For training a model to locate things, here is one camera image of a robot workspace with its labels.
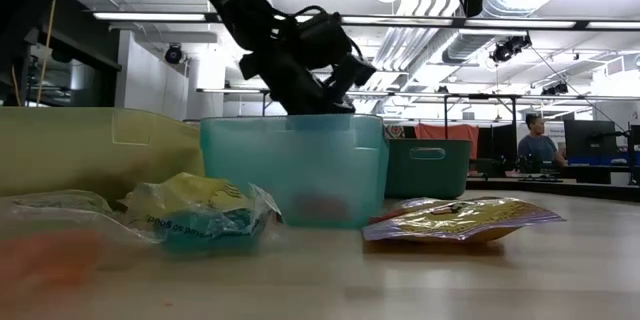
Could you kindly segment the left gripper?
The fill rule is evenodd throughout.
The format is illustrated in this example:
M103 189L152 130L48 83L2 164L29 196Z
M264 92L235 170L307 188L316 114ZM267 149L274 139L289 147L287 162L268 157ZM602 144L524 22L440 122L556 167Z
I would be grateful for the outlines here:
M249 53L240 61L244 78L259 76L289 115L352 114L355 108L346 98L332 102L325 97L322 81L299 59L296 35L249 36L240 46Z

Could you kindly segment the light teal translucent plastic bin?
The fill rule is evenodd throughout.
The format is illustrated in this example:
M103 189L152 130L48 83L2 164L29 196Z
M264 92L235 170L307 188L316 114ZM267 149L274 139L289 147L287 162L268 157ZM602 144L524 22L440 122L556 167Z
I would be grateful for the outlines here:
M382 210L389 146L376 116L206 118L200 123L200 146L206 176L228 179L243 190L260 187L289 225L360 228ZM352 218L294 220L293 198L302 193L341 196Z

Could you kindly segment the clear bag with red candy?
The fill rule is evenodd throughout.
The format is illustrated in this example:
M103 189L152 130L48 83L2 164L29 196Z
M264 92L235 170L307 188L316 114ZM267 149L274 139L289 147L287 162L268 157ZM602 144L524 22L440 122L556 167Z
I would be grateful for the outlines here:
M346 200L328 193L302 193L293 198L293 219L305 223L349 221L351 211Z

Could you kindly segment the yellow candy bag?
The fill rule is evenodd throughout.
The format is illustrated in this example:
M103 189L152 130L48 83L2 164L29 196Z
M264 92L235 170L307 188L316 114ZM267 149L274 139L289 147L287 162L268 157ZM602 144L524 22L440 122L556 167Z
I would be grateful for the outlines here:
M140 183L120 200L129 211L163 217L181 211L250 209L253 201L226 179L179 173L162 183Z

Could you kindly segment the clear bag with blue candy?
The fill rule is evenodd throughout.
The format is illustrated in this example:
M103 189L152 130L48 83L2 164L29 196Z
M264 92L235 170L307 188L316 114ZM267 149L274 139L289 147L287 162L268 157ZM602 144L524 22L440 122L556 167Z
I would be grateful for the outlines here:
M172 254L251 252L258 246L269 220L280 219L281 211L273 197L254 184L244 195L253 201L250 209L144 215L144 223Z

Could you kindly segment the large yellow Sour Patch bag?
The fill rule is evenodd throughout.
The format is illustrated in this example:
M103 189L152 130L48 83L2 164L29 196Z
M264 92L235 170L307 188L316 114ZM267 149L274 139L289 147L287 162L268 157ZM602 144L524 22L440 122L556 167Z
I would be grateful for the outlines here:
M362 228L368 242L487 243L527 226L559 223L557 213L511 197L430 198L429 205Z

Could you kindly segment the yellow-green translucent plastic bin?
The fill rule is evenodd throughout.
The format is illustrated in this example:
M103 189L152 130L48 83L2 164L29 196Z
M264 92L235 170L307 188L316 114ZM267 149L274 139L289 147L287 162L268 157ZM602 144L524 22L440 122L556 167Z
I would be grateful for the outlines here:
M204 174L192 125L126 108L0 107L0 197L75 189L117 200L182 172Z

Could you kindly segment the clear bag with pale candy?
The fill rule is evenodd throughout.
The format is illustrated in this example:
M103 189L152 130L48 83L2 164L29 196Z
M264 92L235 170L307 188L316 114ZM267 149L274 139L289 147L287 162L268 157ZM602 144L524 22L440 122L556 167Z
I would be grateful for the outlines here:
M2 197L14 205L46 208L64 208L92 211L112 215L108 202L96 193L84 190L61 190Z

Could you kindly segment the clear bag with orange candy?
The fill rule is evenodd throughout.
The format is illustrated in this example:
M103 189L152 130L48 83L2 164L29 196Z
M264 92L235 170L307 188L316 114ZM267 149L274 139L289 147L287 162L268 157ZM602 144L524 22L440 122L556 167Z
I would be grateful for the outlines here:
M95 211L0 207L0 303L85 282L158 247L158 238Z

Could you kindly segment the black ceiling spot lamp cluster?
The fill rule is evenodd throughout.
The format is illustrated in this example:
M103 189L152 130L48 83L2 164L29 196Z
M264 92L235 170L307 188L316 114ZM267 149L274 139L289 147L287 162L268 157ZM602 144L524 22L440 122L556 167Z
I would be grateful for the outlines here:
M489 58L494 63L508 62L531 45L532 41L529 35L512 36L505 41L498 42Z

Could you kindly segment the orange cloth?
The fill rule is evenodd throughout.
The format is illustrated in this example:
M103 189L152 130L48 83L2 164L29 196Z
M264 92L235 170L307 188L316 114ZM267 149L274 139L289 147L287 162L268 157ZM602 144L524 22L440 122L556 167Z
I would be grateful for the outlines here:
M418 139L454 139L477 141L479 129L471 125L455 126L434 126L428 124L418 124L415 126L415 133Z

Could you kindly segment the black overhead light bar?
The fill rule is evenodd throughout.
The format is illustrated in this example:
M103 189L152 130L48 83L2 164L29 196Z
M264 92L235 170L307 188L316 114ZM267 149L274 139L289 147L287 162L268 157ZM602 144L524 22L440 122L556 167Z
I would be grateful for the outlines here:
M153 12L93 12L92 15L110 22L157 23L221 23L216 13L153 13ZM468 29L525 29L535 31L595 31L640 32L640 20L567 20L567 19L506 19L430 16L342 15L347 26L426 27Z

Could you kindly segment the black monitor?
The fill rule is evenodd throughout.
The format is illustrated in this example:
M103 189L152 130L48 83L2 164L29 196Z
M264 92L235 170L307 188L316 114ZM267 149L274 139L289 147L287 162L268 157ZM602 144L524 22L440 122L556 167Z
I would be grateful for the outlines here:
M616 155L616 128L613 122L565 120L567 156Z

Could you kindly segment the blue desk panel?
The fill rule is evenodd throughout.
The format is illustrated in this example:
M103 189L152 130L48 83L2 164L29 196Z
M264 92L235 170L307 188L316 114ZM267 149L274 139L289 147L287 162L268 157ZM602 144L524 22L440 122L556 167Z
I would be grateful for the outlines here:
M631 161L630 157L625 154L604 155L604 156L569 156L568 163L570 165L589 165L589 166L613 166L625 165L633 163L640 167L640 157L636 157Z

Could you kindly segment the black metal frame stand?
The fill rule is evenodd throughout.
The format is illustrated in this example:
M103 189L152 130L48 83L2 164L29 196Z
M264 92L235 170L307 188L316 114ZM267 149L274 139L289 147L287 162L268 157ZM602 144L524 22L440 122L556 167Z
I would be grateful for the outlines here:
M261 115L262 116L282 116L286 115L286 110L281 103L271 97L269 90L262 91Z
M476 159L501 160L505 170L513 170L517 162L517 99L520 95L514 94L445 94L444 101L444 127L454 126L453 120L448 117L449 111L454 103L450 99L468 100L469 102L480 100L495 100L500 106L506 108L511 113L511 124L508 126L499 125L500 120L494 119L489 123L488 128L479 128L479 136L476 141Z

